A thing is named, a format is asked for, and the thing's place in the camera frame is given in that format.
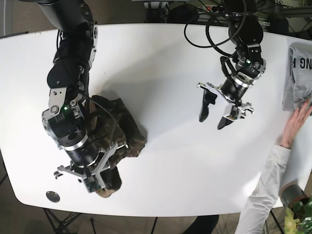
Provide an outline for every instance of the green leaf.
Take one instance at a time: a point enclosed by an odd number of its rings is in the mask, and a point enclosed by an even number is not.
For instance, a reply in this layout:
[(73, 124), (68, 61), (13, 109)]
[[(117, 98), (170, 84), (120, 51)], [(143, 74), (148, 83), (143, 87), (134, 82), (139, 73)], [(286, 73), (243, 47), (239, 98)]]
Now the green leaf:
[(304, 234), (311, 234), (312, 233), (312, 228), (304, 230)]
[(286, 216), (285, 217), (285, 229), (288, 229), (291, 231), (291, 230), (296, 230), (296, 227), (297, 227), (296, 221), (293, 218)]
[(304, 206), (304, 210), (306, 211), (307, 216), (312, 216), (312, 202), (307, 203)]
[(288, 207), (286, 207), (286, 214), (290, 218), (293, 218), (293, 216), (294, 216), (293, 211)]
[(303, 203), (302, 201), (296, 201), (293, 206), (292, 206), (292, 210), (297, 213), (299, 211), (301, 211), (301, 209), (303, 208)]
[(306, 217), (302, 223), (301, 223), (301, 227), (303, 227), (303, 229), (305, 231), (307, 231), (308, 229), (312, 230), (312, 218), (311, 217)]

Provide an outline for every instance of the person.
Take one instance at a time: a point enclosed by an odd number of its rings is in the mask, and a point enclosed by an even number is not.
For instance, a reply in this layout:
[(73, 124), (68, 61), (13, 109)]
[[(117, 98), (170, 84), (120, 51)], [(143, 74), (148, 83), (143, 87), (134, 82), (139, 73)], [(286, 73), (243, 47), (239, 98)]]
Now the person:
[[(285, 172), (293, 141), (312, 113), (310, 99), (297, 108), (287, 121), (281, 142), (272, 149), (253, 194), (240, 214), (235, 234), (261, 234), (265, 220), (278, 199), (281, 178)], [(219, 216), (199, 216), (183, 234), (210, 234)]]

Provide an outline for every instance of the white table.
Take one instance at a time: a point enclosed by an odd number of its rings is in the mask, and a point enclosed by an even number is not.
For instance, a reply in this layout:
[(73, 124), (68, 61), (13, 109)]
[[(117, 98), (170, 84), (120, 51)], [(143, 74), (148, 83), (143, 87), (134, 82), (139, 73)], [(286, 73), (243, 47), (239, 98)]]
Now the white table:
[[(243, 97), (254, 115), (222, 130), (217, 125), (226, 103), (210, 106), (198, 121), (203, 90), (198, 82), (225, 81), (214, 49), (198, 49), (183, 36), (184, 25), (127, 24), (99, 27), (90, 93), (121, 97), (148, 132), (138, 158), (118, 164), (121, 189), (104, 199), (89, 194), (77, 179), (54, 179), (70, 158), (45, 132), (41, 113), (48, 108), (46, 77), (56, 52), (56, 31), (0, 40), (0, 148), (17, 199), (27, 205), (127, 216), (194, 216), (240, 212), (254, 190), (265, 160), (290, 113), (282, 111), (288, 47), (305, 40), (265, 33), (265, 75)], [(189, 38), (208, 44), (203, 26), (190, 26)], [(215, 42), (226, 28), (211, 27)], [(221, 47), (234, 51), (231, 42)], [(298, 134), (290, 166), (300, 168), (306, 186), (312, 166), (311, 119)], [(60, 195), (59, 203), (47, 191)]]

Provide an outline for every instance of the human hand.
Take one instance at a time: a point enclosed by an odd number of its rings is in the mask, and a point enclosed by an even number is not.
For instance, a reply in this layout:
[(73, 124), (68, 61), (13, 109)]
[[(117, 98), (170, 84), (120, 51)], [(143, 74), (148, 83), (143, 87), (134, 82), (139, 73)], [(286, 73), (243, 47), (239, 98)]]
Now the human hand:
[(312, 106), (307, 110), (309, 103), (310, 99), (307, 99), (301, 110), (297, 108), (293, 116), (287, 121), (280, 146), (288, 149), (292, 147), (294, 138), (312, 112)]

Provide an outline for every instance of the human arm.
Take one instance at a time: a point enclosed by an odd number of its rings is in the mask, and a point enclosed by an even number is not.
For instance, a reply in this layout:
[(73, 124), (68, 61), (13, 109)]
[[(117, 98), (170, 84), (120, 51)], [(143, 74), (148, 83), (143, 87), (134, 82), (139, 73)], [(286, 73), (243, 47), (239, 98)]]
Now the human arm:
[(307, 110), (309, 102), (310, 100), (307, 100), (301, 110), (296, 109), (286, 123), (280, 146), (274, 146), (271, 151), (257, 187), (247, 199), (240, 214), (235, 234), (261, 233), (263, 224), (278, 199), (280, 181), (286, 169), (293, 140), (312, 112), (312, 107)]

